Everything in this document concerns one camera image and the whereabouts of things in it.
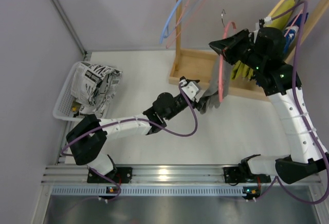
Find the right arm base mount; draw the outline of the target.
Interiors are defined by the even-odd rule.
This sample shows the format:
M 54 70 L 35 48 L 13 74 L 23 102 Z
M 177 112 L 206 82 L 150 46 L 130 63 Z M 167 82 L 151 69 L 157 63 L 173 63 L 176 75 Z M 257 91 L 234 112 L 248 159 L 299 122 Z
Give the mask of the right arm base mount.
M 239 166 L 228 166 L 223 168 L 224 180 L 228 184 L 239 183 L 271 183 L 271 177 L 265 174 L 251 174 Z

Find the grey trousers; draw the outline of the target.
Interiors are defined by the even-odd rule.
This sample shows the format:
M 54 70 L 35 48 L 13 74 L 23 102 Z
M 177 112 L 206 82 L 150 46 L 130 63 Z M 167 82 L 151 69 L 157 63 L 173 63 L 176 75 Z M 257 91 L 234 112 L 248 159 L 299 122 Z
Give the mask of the grey trousers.
M 219 108 L 220 104 L 221 104 L 219 102 L 219 98 L 218 98 L 219 59 L 220 58 L 218 57 L 214 63 L 209 87 L 206 89 L 206 91 L 201 96 L 201 98 L 204 98 L 206 101 L 206 103 L 205 103 L 206 112 L 207 112 L 207 110 L 209 110 L 211 108 Z M 230 82 L 231 71 L 232 71 L 232 65 L 223 61 L 223 87 L 224 87 L 223 97 L 224 98 L 227 96 L 228 91 L 229 91 L 229 82 Z

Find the pink trouser hanger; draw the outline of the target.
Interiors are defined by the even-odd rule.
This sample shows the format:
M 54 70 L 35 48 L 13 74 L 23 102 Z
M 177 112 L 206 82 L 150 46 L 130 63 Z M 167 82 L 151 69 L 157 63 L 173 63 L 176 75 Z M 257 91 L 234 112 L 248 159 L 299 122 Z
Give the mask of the pink trouser hanger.
M 236 31 L 236 24 L 233 21 L 229 21 L 228 23 L 224 23 L 224 15 L 226 14 L 225 9 L 222 9 L 221 11 L 221 21 L 224 27 L 224 33 L 222 36 L 222 39 L 225 39 L 227 37 L 229 27 L 231 26 L 233 28 L 233 31 Z M 218 67 L 218 98 L 219 102 L 222 103 L 223 101 L 223 92 L 224 92 L 224 87 L 223 87 L 223 56 L 220 55 L 219 59 L 219 67 Z

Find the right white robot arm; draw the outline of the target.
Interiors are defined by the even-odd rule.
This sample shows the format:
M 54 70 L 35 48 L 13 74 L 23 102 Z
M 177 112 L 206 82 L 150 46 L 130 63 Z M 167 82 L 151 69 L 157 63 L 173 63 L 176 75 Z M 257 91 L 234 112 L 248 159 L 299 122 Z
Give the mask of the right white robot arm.
M 283 60 L 285 37 L 281 30 L 264 27 L 250 32 L 244 29 L 229 38 L 212 41 L 209 46 L 227 63 L 234 65 L 241 61 L 254 71 L 287 136 L 289 155 L 247 157 L 241 163 L 248 173 L 278 176 L 292 184 L 325 170 L 328 151 L 321 141 L 314 141 L 316 129 L 303 102 L 301 81 L 293 66 Z

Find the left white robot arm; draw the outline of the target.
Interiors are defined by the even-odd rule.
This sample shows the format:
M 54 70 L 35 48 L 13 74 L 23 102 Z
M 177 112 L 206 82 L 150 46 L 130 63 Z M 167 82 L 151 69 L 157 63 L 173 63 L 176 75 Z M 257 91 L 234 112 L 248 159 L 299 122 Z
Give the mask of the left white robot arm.
M 201 88 L 197 80 L 180 78 L 179 94 L 161 93 L 152 106 L 136 116 L 120 119 L 99 119 L 87 115 L 66 136 L 67 148 L 76 165 L 86 165 L 100 175 L 113 178 L 117 167 L 110 157 L 101 153 L 106 142 L 133 135 L 153 135 L 160 131 L 182 137 L 167 129 L 166 122 L 186 108 L 197 107 L 196 96 Z

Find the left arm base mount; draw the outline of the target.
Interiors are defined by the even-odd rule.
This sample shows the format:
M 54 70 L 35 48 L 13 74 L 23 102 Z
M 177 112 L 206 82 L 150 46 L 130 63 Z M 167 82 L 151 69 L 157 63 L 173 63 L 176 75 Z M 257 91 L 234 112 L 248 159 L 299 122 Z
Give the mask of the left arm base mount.
M 106 174 L 105 177 L 113 180 L 116 183 L 130 183 L 133 175 L 133 168 L 132 167 L 118 167 L 116 170 L 111 171 L 110 173 Z M 98 176 L 95 172 L 91 169 L 88 170 L 88 183 L 109 183 L 108 180 Z

